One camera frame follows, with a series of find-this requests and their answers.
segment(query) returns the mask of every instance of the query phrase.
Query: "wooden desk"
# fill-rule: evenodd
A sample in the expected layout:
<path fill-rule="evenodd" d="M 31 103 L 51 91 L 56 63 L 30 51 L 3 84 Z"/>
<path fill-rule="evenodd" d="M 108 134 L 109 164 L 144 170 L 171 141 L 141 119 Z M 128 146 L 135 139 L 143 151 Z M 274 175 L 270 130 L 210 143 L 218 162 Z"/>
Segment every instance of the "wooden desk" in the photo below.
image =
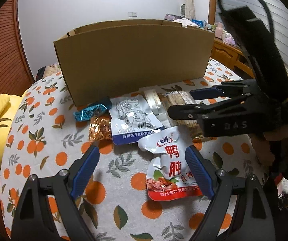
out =
<path fill-rule="evenodd" d="M 231 70 L 237 67 L 254 78 L 251 68 L 247 66 L 245 57 L 236 46 L 232 46 L 219 38 L 215 38 L 211 57 Z"/>

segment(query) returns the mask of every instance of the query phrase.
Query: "blue candy wrapper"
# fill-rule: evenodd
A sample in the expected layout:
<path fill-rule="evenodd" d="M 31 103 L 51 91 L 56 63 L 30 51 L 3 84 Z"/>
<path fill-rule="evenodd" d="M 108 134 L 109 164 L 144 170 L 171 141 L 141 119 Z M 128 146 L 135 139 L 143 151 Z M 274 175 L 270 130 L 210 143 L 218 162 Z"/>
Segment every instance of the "blue candy wrapper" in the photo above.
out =
<path fill-rule="evenodd" d="M 89 121 L 93 116 L 102 116 L 109 109 L 111 109 L 111 100 L 106 97 L 99 102 L 87 106 L 81 111 L 74 112 L 74 117 L 76 121 Z"/>

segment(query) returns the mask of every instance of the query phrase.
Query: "blue package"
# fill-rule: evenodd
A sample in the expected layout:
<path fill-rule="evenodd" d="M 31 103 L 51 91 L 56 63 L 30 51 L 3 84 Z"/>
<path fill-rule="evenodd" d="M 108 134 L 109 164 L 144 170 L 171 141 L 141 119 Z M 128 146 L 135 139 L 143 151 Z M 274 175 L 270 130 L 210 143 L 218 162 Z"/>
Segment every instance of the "blue package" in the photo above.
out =
<path fill-rule="evenodd" d="M 93 103 L 81 111 L 74 112 L 76 121 L 87 121 L 93 116 L 102 116 L 107 110 L 111 109 L 111 100 L 106 97 L 96 103 Z"/>
<path fill-rule="evenodd" d="M 203 27 L 203 24 L 204 24 L 204 22 L 203 21 L 198 21 L 198 20 L 192 20 L 192 23 L 195 23 L 195 24 L 197 24 L 200 28 L 202 28 Z"/>

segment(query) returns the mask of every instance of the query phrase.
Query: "gold foil wrapper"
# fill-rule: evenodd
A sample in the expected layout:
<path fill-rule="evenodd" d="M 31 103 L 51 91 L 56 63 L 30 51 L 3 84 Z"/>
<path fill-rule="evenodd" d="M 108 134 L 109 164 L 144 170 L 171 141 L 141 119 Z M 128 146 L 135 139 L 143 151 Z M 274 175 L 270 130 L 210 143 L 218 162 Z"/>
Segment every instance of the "gold foil wrapper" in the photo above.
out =
<path fill-rule="evenodd" d="M 103 139 L 111 139 L 111 117 L 94 116 L 90 119 L 88 140 L 94 143 Z"/>

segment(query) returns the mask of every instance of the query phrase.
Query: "screw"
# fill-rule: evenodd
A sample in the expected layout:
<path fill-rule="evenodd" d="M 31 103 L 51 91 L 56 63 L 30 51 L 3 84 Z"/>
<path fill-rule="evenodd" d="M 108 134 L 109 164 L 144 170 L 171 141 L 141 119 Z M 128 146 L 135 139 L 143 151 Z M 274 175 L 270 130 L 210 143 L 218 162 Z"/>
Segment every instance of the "screw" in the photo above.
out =
<path fill-rule="evenodd" d="M 253 173 L 250 174 L 249 177 L 250 177 L 251 180 L 256 180 L 257 179 L 256 175 L 254 175 Z"/>
<path fill-rule="evenodd" d="M 36 176 L 35 174 L 32 174 L 32 175 L 30 175 L 30 176 L 28 177 L 28 179 L 29 179 L 30 181 L 34 181 L 36 178 L 37 178 L 37 176 Z"/>
<path fill-rule="evenodd" d="M 68 174 L 68 170 L 67 170 L 67 169 L 62 169 L 62 170 L 59 172 L 59 174 L 60 174 L 61 176 L 66 176 L 66 175 Z"/>
<path fill-rule="evenodd" d="M 219 175 L 219 176 L 224 176 L 226 174 L 226 171 L 224 169 L 218 169 L 216 171 L 216 173 Z"/>

